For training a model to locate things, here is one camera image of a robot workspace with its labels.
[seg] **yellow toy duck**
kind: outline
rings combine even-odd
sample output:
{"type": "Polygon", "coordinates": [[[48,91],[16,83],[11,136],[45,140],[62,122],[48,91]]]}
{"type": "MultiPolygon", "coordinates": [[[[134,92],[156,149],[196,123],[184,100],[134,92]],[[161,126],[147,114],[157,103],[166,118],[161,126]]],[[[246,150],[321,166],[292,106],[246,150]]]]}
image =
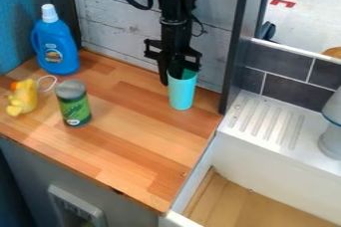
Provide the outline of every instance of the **yellow toy duck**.
{"type": "Polygon", "coordinates": [[[11,116],[18,116],[33,111],[38,103],[37,86],[31,80],[11,84],[12,94],[8,97],[10,105],[6,112],[11,116]]]}

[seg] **tile wall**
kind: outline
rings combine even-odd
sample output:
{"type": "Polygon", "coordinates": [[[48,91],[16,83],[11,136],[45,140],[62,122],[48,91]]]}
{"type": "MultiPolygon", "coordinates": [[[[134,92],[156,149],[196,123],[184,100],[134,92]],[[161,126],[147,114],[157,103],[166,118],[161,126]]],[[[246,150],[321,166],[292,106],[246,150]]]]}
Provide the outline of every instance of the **tile wall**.
{"type": "Polygon", "coordinates": [[[252,42],[242,87],[321,112],[341,85],[341,65],[252,42]]]}

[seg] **teal cup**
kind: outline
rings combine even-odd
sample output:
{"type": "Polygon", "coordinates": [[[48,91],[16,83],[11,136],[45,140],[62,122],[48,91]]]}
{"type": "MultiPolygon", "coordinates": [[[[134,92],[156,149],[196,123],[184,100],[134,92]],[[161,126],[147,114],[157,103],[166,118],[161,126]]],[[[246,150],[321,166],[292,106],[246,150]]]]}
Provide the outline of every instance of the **teal cup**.
{"type": "Polygon", "coordinates": [[[184,70],[180,80],[169,77],[170,106],[178,111],[188,110],[194,98],[197,72],[184,70]]]}

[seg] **bottle label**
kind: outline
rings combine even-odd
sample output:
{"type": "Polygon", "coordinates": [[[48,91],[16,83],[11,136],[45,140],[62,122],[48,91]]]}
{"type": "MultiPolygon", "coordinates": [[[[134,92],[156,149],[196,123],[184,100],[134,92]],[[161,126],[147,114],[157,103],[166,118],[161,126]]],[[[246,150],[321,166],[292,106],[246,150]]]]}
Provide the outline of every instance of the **bottle label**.
{"type": "Polygon", "coordinates": [[[69,126],[82,126],[91,119],[91,112],[88,103],[88,97],[83,96],[75,102],[59,101],[64,122],[69,126]]]}
{"type": "Polygon", "coordinates": [[[63,55],[57,49],[50,48],[45,52],[45,61],[49,63],[61,63],[63,61],[63,55]]]}

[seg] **can lid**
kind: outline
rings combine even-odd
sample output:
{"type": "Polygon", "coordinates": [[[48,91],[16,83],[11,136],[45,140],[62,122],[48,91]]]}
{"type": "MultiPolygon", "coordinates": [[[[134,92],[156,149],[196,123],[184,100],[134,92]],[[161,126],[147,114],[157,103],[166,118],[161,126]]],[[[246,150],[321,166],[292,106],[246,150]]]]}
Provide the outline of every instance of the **can lid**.
{"type": "Polygon", "coordinates": [[[80,97],[86,91],[86,86],[79,80],[66,80],[55,89],[56,95],[65,100],[80,97]]]}

